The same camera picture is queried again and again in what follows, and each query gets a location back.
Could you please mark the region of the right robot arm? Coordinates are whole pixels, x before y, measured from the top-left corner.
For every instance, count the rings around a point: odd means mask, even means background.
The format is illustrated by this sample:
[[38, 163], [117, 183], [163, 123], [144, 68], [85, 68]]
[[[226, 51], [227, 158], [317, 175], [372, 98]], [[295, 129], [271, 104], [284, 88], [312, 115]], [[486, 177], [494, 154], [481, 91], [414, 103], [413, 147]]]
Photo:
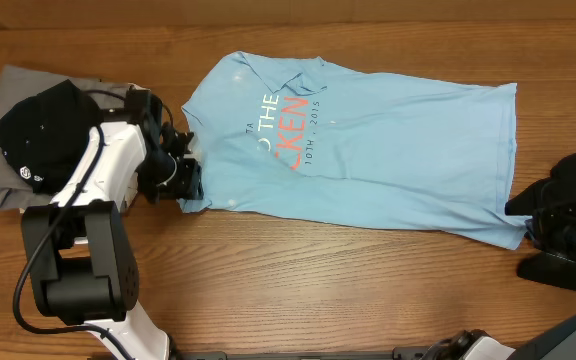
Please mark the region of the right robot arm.
[[[576, 205], [542, 208], [527, 222], [528, 234], [540, 253], [528, 268], [542, 283], [576, 280]], [[515, 349], [480, 330], [463, 331], [431, 346], [424, 359], [576, 359], [576, 314]]]

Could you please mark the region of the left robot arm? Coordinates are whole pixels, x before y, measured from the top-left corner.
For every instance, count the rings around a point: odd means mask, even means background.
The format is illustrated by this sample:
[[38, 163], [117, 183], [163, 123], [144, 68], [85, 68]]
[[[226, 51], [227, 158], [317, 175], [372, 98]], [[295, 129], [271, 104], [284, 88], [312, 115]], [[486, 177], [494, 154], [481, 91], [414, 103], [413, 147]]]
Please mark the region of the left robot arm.
[[[30, 333], [91, 333], [117, 359], [178, 359], [172, 337], [138, 301], [139, 270], [120, 210], [131, 191], [151, 203], [202, 199], [196, 138], [162, 120], [169, 109], [150, 90], [131, 88], [121, 99], [122, 107], [100, 111], [63, 189], [23, 214], [27, 262], [12, 312]], [[26, 284], [39, 312], [60, 319], [61, 327], [41, 330], [24, 319]]]

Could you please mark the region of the light blue printed t-shirt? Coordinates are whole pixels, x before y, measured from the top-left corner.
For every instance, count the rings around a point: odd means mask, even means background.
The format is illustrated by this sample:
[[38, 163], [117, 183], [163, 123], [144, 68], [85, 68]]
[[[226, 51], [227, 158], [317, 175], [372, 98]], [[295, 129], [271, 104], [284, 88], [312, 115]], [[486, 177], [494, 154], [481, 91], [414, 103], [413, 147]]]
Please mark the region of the light blue printed t-shirt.
[[515, 249], [513, 83], [362, 73], [321, 58], [223, 57], [183, 113], [207, 209], [452, 233]]

